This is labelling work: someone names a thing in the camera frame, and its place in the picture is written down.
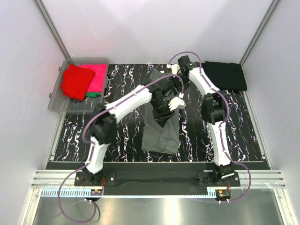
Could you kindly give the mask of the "grey t-shirt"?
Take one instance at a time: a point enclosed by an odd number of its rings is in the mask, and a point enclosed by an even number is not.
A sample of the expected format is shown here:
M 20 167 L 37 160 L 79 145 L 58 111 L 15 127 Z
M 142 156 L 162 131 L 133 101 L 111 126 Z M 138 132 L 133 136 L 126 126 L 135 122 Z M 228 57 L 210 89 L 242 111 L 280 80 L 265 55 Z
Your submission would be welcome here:
M 174 98 L 176 92 L 173 82 L 169 79 L 160 79 L 148 87 L 152 93 L 151 100 L 156 98 Z M 166 154 L 176 154 L 179 146 L 179 110 L 168 119 L 164 127 L 160 127 L 154 120 L 151 101 L 146 104 L 142 150 L 155 151 Z

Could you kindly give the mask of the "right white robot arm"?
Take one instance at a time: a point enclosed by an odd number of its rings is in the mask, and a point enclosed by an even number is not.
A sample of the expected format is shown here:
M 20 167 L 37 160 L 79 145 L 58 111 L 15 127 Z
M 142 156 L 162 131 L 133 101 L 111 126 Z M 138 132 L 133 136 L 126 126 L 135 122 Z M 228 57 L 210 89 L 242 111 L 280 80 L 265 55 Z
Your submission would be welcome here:
M 229 156 L 226 138 L 226 122 L 229 118 L 229 105 L 223 93 L 216 87 L 201 68 L 200 62 L 192 62 L 185 55 L 178 59 L 176 69 L 183 82 L 193 83 L 202 95 L 201 117 L 206 122 L 214 150 L 213 172 L 208 175 L 207 183 L 230 186 L 234 177 L 233 164 Z

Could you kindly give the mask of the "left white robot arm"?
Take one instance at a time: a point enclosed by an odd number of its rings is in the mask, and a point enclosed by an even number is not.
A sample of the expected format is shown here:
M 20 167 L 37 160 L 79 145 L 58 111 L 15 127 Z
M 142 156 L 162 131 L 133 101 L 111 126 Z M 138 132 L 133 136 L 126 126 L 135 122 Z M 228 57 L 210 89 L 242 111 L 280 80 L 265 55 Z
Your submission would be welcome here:
M 106 150 L 115 138 L 118 123 L 136 108 L 150 104 L 150 115 L 159 128 L 164 128 L 175 115 L 170 103 L 173 97 L 173 82 L 170 75 L 138 85 L 133 91 L 107 105 L 98 104 L 94 117 L 83 130 L 82 141 L 90 145 L 88 158 L 80 167 L 85 178 L 91 183 L 101 179 Z

